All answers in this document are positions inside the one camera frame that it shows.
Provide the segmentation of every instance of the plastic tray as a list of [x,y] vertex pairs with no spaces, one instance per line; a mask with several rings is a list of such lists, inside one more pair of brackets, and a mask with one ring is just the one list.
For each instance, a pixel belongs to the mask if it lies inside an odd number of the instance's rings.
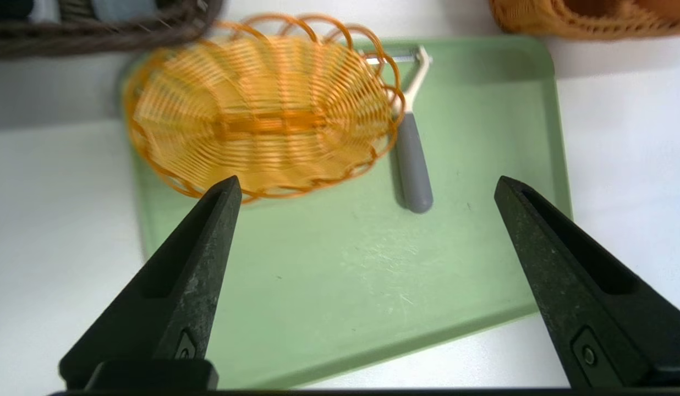
[[[571,213],[553,63],[532,38],[415,40],[435,205],[401,205],[396,161],[242,208],[207,359],[221,388],[289,388],[536,313],[493,200],[501,175]],[[402,65],[410,74],[410,64]],[[194,205],[136,161],[149,256]]]

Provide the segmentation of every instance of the white table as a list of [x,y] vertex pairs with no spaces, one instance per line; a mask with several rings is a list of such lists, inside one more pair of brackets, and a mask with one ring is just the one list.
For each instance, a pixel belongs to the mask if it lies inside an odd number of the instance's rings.
[[[486,0],[233,2],[383,37],[490,35]],[[680,308],[680,38],[549,40],[577,223]],[[129,56],[0,63],[0,394],[56,365],[143,262],[114,81]],[[69,304],[69,311],[64,306]],[[539,316],[314,387],[566,386]]]

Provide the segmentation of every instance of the wire basket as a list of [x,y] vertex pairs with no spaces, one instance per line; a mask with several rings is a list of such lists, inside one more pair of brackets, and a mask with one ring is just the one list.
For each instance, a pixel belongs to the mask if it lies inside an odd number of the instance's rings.
[[[269,21],[282,23],[276,35],[255,29]],[[199,197],[237,175],[245,203],[305,195],[362,175],[396,142],[398,68],[367,28],[282,14],[219,28],[227,34],[154,53],[124,90],[132,144],[176,191]],[[353,34],[373,50],[357,52]]]
[[564,0],[489,2],[496,22],[506,32],[558,35],[577,40],[680,35],[680,21],[666,20],[640,7],[635,0],[609,1],[614,4],[612,12],[597,16],[576,13]]
[[120,23],[89,18],[65,18],[63,23],[1,21],[0,59],[179,45],[201,37],[222,8],[222,0],[167,0],[164,4],[156,18]]

